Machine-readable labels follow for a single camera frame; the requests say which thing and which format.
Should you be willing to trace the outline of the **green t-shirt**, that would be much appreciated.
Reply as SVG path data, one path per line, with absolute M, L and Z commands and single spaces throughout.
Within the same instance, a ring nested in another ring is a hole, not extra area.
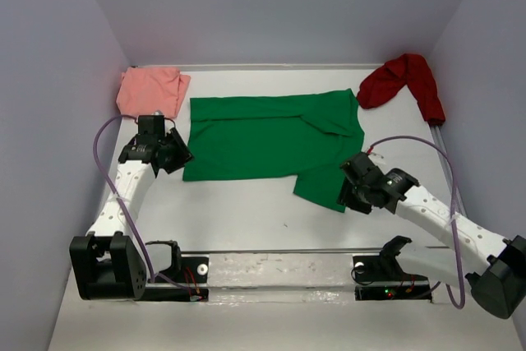
M 339 166 L 365 133 L 351 90 L 288 96 L 193 98 L 185 182 L 294 176 L 294 195 L 336 212 Z

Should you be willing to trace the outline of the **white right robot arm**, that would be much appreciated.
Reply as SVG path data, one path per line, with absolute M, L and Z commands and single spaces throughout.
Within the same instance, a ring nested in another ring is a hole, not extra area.
M 447 248 L 439 252 L 396 236 L 381 249 L 380 272 L 389 279 L 421 275 L 469 291 L 486 312 L 510 318 L 525 298 L 525 239 L 506 238 L 454 212 L 401 169 L 383 173 L 364 152 L 341 166 L 339 203 L 370 214 L 384 209 L 426 231 Z

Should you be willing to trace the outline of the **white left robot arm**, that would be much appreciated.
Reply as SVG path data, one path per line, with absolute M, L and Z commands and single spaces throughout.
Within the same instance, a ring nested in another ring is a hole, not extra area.
M 79 295 L 84 300 L 139 300 L 157 280 L 173 284 L 183 273 L 175 241 L 144 242 L 136 222 L 159 172 L 182 169 L 193 159 L 176 128 L 162 113 L 135 117 L 137 133 L 122 148 L 115 176 L 99 167 L 109 194 L 99 216 L 69 253 Z

